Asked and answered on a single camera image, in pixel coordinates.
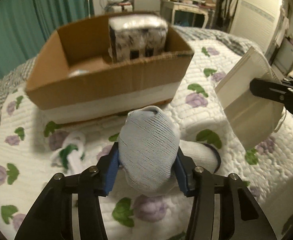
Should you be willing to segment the white dressing table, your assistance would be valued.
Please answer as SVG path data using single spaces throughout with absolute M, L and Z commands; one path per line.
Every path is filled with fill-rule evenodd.
M 215 11 L 215 7 L 208 7 L 196 4 L 187 4 L 173 1 L 162 1 L 160 15 L 165 18 L 171 25 L 174 25 L 175 15 L 177 11 L 192 13 L 193 22 L 192 27 L 195 26 L 196 15 L 203 15 L 204 21 L 202 28 L 205 29 L 209 22 L 209 13 Z

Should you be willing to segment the teal curtain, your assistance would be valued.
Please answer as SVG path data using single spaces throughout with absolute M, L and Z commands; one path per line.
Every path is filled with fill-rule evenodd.
M 36 56 L 57 28 L 93 14 L 92 0 L 0 0 L 0 79 Z

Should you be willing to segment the white green yarn bundle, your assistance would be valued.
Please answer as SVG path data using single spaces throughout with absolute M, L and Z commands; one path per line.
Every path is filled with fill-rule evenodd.
M 66 174 L 78 174 L 84 170 L 86 137 L 82 132 L 70 133 L 50 157 L 54 166 L 62 167 Z

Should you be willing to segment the grey mini fridge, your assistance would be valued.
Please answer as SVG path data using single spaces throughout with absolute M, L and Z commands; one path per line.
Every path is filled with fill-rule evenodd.
M 134 11 L 160 12 L 161 0 L 132 0 Z

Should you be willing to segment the brown cardboard box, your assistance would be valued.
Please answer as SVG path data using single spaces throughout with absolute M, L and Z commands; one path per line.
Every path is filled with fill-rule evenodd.
M 170 102 L 194 55 L 168 24 L 164 52 L 114 63 L 109 18 L 151 12 L 106 14 L 55 30 L 27 80 L 26 94 L 57 124 L 102 118 Z

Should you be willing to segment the white wardrobe door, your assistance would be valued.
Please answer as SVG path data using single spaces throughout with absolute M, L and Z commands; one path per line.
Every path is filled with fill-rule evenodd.
M 238 0 L 230 34 L 255 42 L 266 53 L 274 39 L 283 0 Z

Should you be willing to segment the black white patterned tissue pack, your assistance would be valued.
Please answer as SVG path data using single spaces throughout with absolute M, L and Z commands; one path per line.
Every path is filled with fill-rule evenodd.
M 168 24 L 158 15 L 132 14 L 109 18 L 109 54 L 118 63 L 164 52 Z

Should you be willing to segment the light blue sock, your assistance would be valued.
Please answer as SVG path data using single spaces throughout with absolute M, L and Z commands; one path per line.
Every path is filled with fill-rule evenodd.
M 117 141 L 128 184 L 148 197 L 166 194 L 176 185 L 173 165 L 178 150 L 211 173 L 221 165 L 217 150 L 182 140 L 178 127 L 157 106 L 131 111 Z

